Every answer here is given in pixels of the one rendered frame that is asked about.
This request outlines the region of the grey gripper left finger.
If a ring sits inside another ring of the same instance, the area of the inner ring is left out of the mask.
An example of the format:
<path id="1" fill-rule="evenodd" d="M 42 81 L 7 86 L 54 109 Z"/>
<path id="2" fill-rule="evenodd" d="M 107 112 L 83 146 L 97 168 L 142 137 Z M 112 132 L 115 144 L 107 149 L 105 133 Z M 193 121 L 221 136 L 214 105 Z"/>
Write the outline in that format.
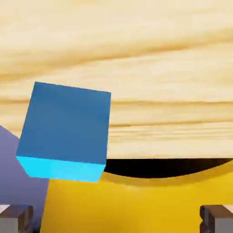
<path id="1" fill-rule="evenodd" d="M 32 233 L 31 205 L 0 205 L 0 233 Z"/>

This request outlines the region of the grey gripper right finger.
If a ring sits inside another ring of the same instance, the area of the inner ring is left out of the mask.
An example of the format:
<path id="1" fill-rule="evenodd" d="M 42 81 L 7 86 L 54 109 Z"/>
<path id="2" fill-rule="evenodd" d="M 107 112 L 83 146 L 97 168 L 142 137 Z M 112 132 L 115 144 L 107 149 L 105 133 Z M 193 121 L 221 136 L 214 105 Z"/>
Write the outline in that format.
<path id="1" fill-rule="evenodd" d="M 202 205 L 200 233 L 233 233 L 233 205 Z"/>

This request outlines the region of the small blue cube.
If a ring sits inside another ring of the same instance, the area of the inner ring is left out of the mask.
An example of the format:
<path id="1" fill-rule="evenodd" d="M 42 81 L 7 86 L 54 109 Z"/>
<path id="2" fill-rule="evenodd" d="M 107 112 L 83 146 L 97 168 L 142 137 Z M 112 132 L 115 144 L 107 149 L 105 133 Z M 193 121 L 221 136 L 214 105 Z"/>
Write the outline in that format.
<path id="1" fill-rule="evenodd" d="M 111 94 L 34 84 L 16 158 L 30 177 L 98 182 L 106 166 Z"/>

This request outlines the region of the large yellow box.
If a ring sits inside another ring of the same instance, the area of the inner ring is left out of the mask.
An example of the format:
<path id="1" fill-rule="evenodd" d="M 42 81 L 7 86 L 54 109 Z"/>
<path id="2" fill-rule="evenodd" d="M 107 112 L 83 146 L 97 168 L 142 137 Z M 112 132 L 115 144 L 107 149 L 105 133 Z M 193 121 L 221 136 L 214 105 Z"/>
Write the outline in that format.
<path id="1" fill-rule="evenodd" d="M 194 174 L 51 179 L 40 233 L 199 233 L 202 205 L 233 205 L 233 160 Z"/>

